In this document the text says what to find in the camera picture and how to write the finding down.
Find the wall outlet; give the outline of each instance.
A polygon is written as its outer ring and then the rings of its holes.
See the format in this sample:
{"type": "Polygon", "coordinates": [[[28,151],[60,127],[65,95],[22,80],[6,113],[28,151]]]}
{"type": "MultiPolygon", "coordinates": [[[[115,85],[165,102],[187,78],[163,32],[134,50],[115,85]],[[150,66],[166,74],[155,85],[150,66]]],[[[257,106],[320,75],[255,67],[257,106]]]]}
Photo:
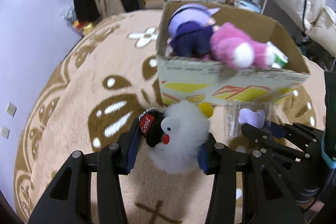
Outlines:
{"type": "Polygon", "coordinates": [[[12,117],[14,117],[15,112],[16,112],[16,106],[13,105],[11,102],[8,103],[8,106],[6,108],[6,112],[11,115],[12,117]]]}
{"type": "Polygon", "coordinates": [[[9,135],[9,129],[5,128],[5,127],[1,127],[0,128],[0,135],[2,137],[4,137],[5,139],[8,139],[8,135],[9,135]]]}

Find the metal screw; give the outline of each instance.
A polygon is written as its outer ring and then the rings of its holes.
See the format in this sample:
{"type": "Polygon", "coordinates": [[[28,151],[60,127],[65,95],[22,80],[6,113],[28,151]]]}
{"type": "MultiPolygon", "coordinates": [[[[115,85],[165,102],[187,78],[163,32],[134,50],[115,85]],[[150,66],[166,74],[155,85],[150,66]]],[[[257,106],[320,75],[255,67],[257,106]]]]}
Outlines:
{"type": "Polygon", "coordinates": [[[82,154],[82,153],[81,153],[80,151],[75,151],[75,152],[72,153],[72,156],[73,156],[74,158],[78,158],[81,154],[82,154]]]}
{"type": "Polygon", "coordinates": [[[223,143],[215,143],[215,148],[217,149],[223,149],[225,145],[223,143]]]}
{"type": "Polygon", "coordinates": [[[119,147],[119,145],[117,144],[117,143],[110,143],[110,145],[109,145],[109,148],[111,149],[111,150],[115,150],[115,149],[117,149],[119,147]]]}
{"type": "Polygon", "coordinates": [[[255,156],[256,158],[259,158],[261,156],[261,152],[259,150],[253,150],[252,155],[255,156]]]}

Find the black knit hat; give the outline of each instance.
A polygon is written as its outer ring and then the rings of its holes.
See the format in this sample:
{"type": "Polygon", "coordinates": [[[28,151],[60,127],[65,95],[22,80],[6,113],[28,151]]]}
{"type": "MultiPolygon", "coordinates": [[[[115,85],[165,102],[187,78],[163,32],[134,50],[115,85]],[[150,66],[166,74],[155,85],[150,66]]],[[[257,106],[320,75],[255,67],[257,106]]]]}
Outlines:
{"type": "Polygon", "coordinates": [[[150,147],[155,147],[162,141],[164,131],[161,128],[161,122],[163,119],[164,114],[155,108],[148,109],[139,117],[140,132],[150,147]]]}

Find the cardboard box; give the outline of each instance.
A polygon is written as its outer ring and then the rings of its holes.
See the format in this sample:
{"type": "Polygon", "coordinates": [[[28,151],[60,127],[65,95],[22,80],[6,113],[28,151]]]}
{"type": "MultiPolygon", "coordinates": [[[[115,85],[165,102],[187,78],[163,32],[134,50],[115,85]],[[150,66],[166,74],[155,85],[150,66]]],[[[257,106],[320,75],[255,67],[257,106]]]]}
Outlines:
{"type": "Polygon", "coordinates": [[[156,46],[160,92],[164,104],[183,99],[216,105],[227,105],[230,100],[273,101],[288,95],[308,78],[310,72],[299,49],[280,23],[270,17],[228,5],[200,3],[208,8],[220,8],[213,15],[216,24],[231,22],[256,41],[271,41],[289,58],[285,69],[237,71],[215,61],[166,58],[168,22],[172,14],[186,3],[189,2],[167,2],[161,18],[156,46]]]}

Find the red nose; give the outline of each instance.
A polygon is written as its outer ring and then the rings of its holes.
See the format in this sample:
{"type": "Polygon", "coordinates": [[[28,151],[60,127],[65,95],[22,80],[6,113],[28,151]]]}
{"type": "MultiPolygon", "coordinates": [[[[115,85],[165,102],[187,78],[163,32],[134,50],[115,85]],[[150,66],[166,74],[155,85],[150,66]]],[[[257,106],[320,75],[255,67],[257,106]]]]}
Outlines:
{"type": "Polygon", "coordinates": [[[169,143],[169,135],[168,134],[165,134],[162,138],[162,142],[164,144],[168,144],[169,143]]]}

